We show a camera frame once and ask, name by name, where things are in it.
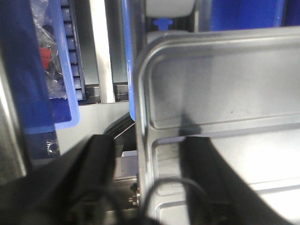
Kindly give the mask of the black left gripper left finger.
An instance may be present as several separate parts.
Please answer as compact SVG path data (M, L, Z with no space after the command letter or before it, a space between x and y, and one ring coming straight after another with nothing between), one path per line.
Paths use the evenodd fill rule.
M109 185L115 170L115 143L109 135L93 135L63 156L39 166L25 177L0 187L3 225L73 224L84 206L93 203L96 223L105 205L115 208L119 225L152 225L151 218L127 219Z

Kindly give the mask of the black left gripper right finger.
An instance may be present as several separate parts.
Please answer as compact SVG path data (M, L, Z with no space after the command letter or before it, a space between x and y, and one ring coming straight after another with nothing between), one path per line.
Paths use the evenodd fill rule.
M183 178L202 188L186 187L187 210L193 225L288 225L225 162L207 137L180 143Z

